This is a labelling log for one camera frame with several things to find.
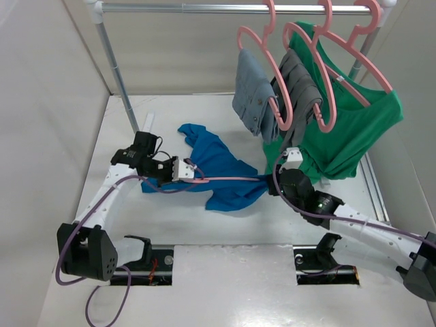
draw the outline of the hanger hook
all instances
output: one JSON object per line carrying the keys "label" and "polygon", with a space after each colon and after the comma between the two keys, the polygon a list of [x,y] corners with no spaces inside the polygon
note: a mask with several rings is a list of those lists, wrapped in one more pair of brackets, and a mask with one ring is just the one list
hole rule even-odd
{"label": "hanger hook", "polygon": [[318,43],[318,39],[320,38],[320,36],[325,34],[325,32],[328,32],[328,30],[330,29],[330,25],[332,24],[332,20],[333,20],[332,1],[331,0],[318,0],[318,5],[324,6],[324,10],[326,12],[326,20],[322,26],[316,25],[313,28],[313,30],[314,30],[314,34],[312,37],[312,47],[313,48],[316,47],[316,45]]}
{"label": "hanger hook", "polygon": [[266,42],[268,35],[270,35],[275,29],[275,5],[273,0],[263,0],[262,3],[266,5],[270,12],[270,22],[264,27],[264,37],[262,38],[262,45],[266,48]]}
{"label": "hanger hook", "polygon": [[354,42],[356,41],[356,38],[359,35],[365,35],[369,34],[372,31],[374,31],[379,24],[380,18],[382,17],[382,9],[380,8],[380,5],[376,0],[356,0],[354,2],[354,5],[365,5],[367,6],[371,11],[372,20],[369,23],[368,26],[362,27],[359,24],[357,24],[349,36],[349,39],[347,41],[347,44],[350,46],[353,46]]}

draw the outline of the screw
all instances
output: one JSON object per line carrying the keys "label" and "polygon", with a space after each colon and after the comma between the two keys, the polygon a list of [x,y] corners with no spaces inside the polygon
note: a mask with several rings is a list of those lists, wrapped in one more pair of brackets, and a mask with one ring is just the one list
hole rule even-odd
{"label": "screw", "polygon": [[165,257],[165,259],[163,259],[163,262],[165,262],[165,264],[166,264],[167,266],[170,266],[170,265],[172,265],[172,263],[174,262],[174,258],[173,258],[171,255],[167,255],[167,256]]}
{"label": "screw", "polygon": [[302,264],[304,262],[304,260],[302,259],[302,254],[297,254],[295,256],[295,263],[296,264]]}

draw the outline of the hanger bar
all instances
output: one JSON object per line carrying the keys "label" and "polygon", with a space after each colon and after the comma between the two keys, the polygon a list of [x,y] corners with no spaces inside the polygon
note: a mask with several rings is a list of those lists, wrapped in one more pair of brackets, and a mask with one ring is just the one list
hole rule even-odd
{"label": "hanger bar", "polygon": [[[363,5],[334,5],[334,15],[369,15]],[[181,12],[184,14],[268,14],[266,5],[188,4],[188,3],[102,3],[104,12]],[[276,14],[323,15],[323,5],[276,5]]]}

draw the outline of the white pipe connector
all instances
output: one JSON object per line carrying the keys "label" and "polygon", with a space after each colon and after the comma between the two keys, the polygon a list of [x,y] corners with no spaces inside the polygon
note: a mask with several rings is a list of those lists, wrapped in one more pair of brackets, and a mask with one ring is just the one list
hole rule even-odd
{"label": "white pipe connector", "polygon": [[103,1],[100,0],[84,0],[88,7],[91,20],[94,24],[103,23]]}
{"label": "white pipe connector", "polygon": [[378,27],[383,27],[385,22],[388,20],[390,12],[396,5],[396,0],[379,0],[379,2],[383,12],[381,13],[382,15]]}

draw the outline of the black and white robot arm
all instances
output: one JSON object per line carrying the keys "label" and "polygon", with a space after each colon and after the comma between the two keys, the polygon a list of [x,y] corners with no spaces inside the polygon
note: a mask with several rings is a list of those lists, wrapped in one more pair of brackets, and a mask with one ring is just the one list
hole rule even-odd
{"label": "black and white robot arm", "polygon": [[[178,157],[165,161],[154,159],[157,139],[153,134],[137,132],[134,143],[118,150],[112,158],[103,185],[84,212],[73,223],[64,223],[58,229],[59,253],[66,249],[65,255],[60,257],[65,274],[107,281],[115,268],[128,262],[149,264],[151,242],[148,238],[125,236],[112,242],[108,233],[128,193],[140,182],[139,176],[156,178],[159,186],[194,178],[194,167]],[[375,271],[403,283],[416,296],[436,301],[436,250],[429,246],[429,243],[436,244],[435,234],[428,233],[423,241],[417,236],[410,238],[374,228],[379,225],[383,229],[386,225],[369,220],[330,194],[315,191],[300,170],[282,167],[275,176],[278,185],[269,178],[269,193],[279,195],[278,186],[281,196],[304,219],[329,231],[318,247],[322,247],[320,251],[326,253],[331,262]],[[349,217],[359,223],[320,219],[310,214]],[[68,246],[68,238],[80,223],[83,225]]]}

